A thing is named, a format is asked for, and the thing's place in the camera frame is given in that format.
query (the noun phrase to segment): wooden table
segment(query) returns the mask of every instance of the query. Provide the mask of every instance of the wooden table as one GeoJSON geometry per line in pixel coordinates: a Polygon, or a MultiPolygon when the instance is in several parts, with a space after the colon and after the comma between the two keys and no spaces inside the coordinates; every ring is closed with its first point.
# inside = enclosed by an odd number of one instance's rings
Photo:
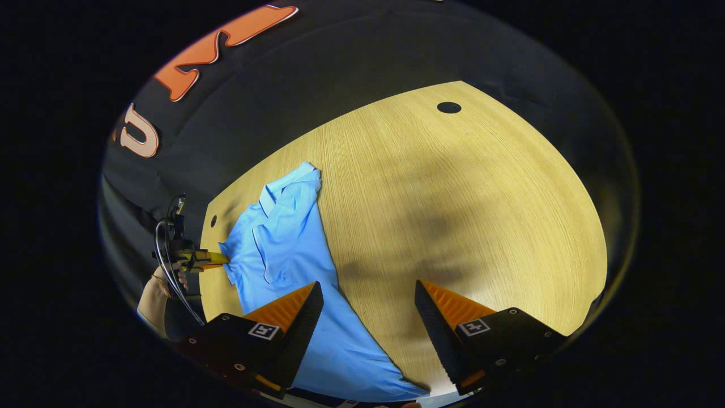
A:
{"type": "MultiPolygon", "coordinates": [[[[455,387],[415,309],[416,279],[494,310],[517,306],[564,335],[604,288],[604,235],[584,185],[536,129],[460,81],[361,107],[273,153],[209,204],[202,247],[219,252],[262,187],[305,160],[322,174],[342,292],[432,396],[455,387]],[[438,110],[446,101],[462,110],[438,110]]],[[[207,319],[243,314],[224,269],[202,273],[200,286],[207,319]]]]}

